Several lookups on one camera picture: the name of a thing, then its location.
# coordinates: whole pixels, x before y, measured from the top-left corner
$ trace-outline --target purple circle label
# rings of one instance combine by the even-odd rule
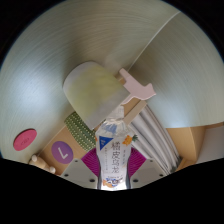
[[[59,163],[68,164],[73,160],[73,151],[65,142],[55,142],[51,152]]]

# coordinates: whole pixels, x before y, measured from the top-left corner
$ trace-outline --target pink sticker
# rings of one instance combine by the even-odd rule
[[[27,148],[36,138],[37,132],[34,129],[28,129],[21,132],[14,140],[13,147],[16,151]]]

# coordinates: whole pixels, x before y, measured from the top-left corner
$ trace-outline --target small toy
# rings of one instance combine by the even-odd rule
[[[49,166],[42,158],[39,156],[33,155],[29,161],[30,165],[39,167],[40,169],[46,170],[52,174],[55,174],[56,170],[54,167]]]

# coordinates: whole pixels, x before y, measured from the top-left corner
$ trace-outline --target bottle label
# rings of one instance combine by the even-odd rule
[[[113,138],[107,138],[107,137],[99,136],[100,150],[102,150],[102,148],[104,146],[106,146],[112,139]]]

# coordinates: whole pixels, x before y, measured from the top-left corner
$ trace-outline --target black background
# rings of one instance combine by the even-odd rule
[[[0,0],[0,65],[20,33],[35,18],[60,2],[63,1]],[[178,8],[197,23],[224,59],[223,0],[164,0],[164,2]]]

